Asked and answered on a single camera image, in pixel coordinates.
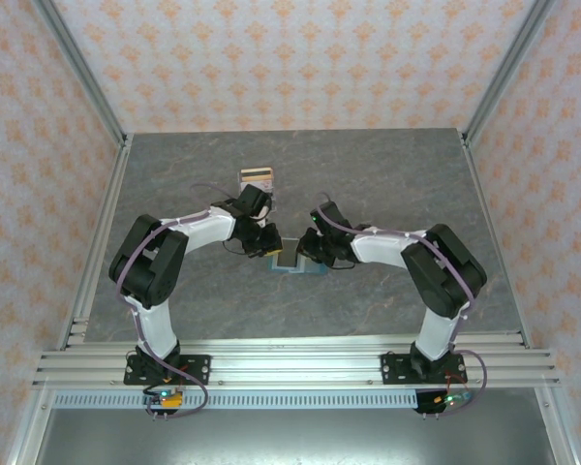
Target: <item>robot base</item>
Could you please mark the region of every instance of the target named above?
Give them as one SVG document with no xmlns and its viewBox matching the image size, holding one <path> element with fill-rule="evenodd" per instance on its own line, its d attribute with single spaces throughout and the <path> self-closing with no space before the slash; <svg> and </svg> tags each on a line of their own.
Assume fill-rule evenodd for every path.
<svg viewBox="0 0 581 465">
<path fill-rule="evenodd" d="M 446 385 L 447 374 L 457 375 L 467 382 L 467 371 L 463 356 L 448 353 L 444 356 L 439 369 L 420 376 L 411 365 L 412 356 L 409 354 L 387 353 L 381 356 L 381 375 L 384 385 Z M 461 384 L 456 377 L 452 377 L 450 383 Z"/>
<path fill-rule="evenodd" d="M 188 375 L 192 375 L 204 385 L 208 385 L 211 371 L 211 356 L 192 356 L 180 354 L 178 344 L 176 348 L 164 360 Z M 136 347 L 136 353 L 127 357 L 125 377 L 123 384 L 126 386 L 177 386 L 193 385 L 186 380 L 158 364 L 150 355 Z"/>
</svg>

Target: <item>wall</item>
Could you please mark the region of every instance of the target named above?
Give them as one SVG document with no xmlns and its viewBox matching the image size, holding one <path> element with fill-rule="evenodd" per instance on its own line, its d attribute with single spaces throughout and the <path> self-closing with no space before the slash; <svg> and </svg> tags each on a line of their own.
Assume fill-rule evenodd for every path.
<svg viewBox="0 0 581 465">
<path fill-rule="evenodd" d="M 581 0 L 558 0 L 473 153 L 534 342 L 557 349 L 581 436 Z"/>
<path fill-rule="evenodd" d="M 57 0 L 128 132 L 464 129 L 533 0 Z"/>
<path fill-rule="evenodd" d="M 0 2 L 0 463 L 55 348 L 115 145 L 29 0 Z"/>
</svg>

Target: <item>marble-pattern surface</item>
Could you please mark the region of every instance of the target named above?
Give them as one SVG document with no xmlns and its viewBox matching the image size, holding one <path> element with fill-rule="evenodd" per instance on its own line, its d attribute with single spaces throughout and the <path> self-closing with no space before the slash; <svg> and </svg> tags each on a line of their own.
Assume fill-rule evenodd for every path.
<svg viewBox="0 0 581 465">
<path fill-rule="evenodd" d="M 107 269 L 134 220 L 194 213 L 189 186 L 215 181 L 238 191 L 242 168 L 271 166 L 282 236 L 311 226 L 327 191 L 352 224 L 405 231 L 447 223 L 485 267 L 489 282 L 464 330 L 518 329 L 472 177 L 454 129 L 136 135 L 93 303 L 88 341 L 135 339 Z M 206 202 L 220 200 L 204 189 Z M 236 244 L 229 246 L 239 248 Z M 277 274 L 211 244 L 190 253 L 170 298 L 179 338 L 327 336 L 418 332 L 424 307 L 410 276 L 382 264 L 325 276 Z"/>
</svg>

